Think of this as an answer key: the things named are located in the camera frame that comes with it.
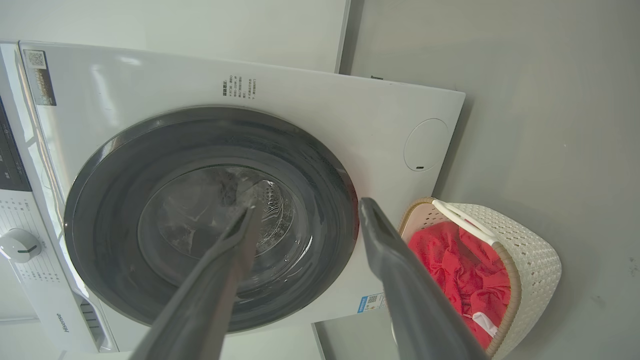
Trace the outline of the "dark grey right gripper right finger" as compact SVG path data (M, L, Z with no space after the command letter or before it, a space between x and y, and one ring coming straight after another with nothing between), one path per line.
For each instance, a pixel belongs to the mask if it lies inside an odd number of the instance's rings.
M368 266L382 282L400 359L488 360L377 202L361 198L358 212Z

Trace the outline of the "red garment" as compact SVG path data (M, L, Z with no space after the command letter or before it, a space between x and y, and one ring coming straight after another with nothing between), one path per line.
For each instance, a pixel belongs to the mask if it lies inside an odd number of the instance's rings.
M511 299L509 275L498 253L451 221L414 232L407 246L487 350Z

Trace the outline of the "grey QR label sticker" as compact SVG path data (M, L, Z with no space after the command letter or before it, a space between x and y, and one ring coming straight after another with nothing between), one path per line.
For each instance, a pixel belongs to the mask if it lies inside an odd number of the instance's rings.
M22 50L22 55L30 93L35 104L55 107L57 100L51 81L46 53L41 50L25 48Z

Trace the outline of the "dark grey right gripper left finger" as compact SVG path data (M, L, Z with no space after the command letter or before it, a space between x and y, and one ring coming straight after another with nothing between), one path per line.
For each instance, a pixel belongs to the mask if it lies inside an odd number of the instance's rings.
M253 267L264 206L244 208L199 260L130 360L219 360L238 284Z

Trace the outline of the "dark round washing machine door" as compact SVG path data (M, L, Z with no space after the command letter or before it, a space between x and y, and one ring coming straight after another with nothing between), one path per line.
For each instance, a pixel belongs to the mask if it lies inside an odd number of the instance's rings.
M67 251L103 303L150 326L256 198L263 203L259 239L229 331L256 330L324 293L358 237L357 194L345 167L289 121L206 105L123 130L71 186Z

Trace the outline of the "white front-load washing machine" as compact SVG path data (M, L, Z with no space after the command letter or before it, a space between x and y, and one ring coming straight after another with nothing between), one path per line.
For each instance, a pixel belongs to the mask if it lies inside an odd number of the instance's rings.
M56 104L36 105L23 50L46 54ZM8 260L43 334L64 353L130 353L151 325L113 310L74 268L66 245L66 202L90 157L153 117L192 107L270 114L324 144L352 180L397 223L429 196L466 96L450 89L267 64L0 39L0 236L33 234L42 251ZM270 325L230 332L228 359L271 353L323 357L316 325L355 315L383 292L358 236L343 271L303 309Z

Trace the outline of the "white woven laundry basket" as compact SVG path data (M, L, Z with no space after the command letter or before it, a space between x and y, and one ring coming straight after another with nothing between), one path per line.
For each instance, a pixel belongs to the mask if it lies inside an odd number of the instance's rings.
M415 232L428 226L452 223L432 205L434 199L419 198L407 208L398 226L403 241L408 243ZM482 205L450 204L496 235L491 247L506 266L512 296L486 355L489 360L504 360L546 310L562 276L562 262L549 243L518 221Z

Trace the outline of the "blue white QR sticker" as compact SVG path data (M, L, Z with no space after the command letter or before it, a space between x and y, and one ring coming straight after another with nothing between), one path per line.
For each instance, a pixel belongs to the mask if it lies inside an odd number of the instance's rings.
M371 312L373 310L384 309L387 307L386 295L384 292L363 296L359 301L357 313Z

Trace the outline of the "white washing machine control knob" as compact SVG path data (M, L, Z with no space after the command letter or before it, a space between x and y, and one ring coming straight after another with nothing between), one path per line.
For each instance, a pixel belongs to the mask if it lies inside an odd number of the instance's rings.
M27 264L41 251L41 242L22 228L12 228L0 235L0 254L14 264Z

